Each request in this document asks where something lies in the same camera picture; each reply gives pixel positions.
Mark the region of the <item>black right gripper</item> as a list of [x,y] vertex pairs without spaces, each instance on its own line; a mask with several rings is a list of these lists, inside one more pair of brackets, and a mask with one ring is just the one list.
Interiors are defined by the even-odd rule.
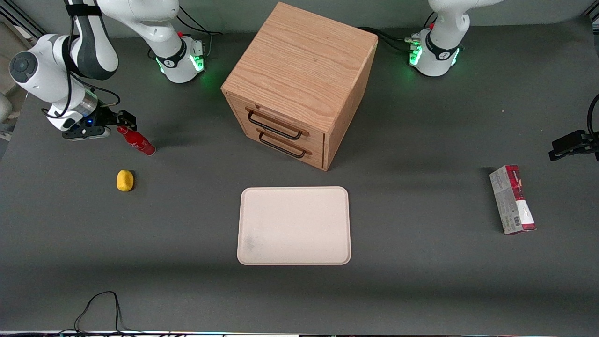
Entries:
[[111,129],[117,130],[118,127],[124,126],[130,130],[137,131],[136,117],[126,110],[121,110],[120,115],[112,111],[109,107],[97,107],[87,117],[87,128],[96,126],[110,126]]

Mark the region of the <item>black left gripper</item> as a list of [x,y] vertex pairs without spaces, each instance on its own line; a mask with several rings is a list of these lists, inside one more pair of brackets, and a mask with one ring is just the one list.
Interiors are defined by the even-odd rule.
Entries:
[[551,162],[572,155],[591,155],[599,162],[599,136],[593,129],[576,130],[562,136],[551,143],[552,151],[548,153]]

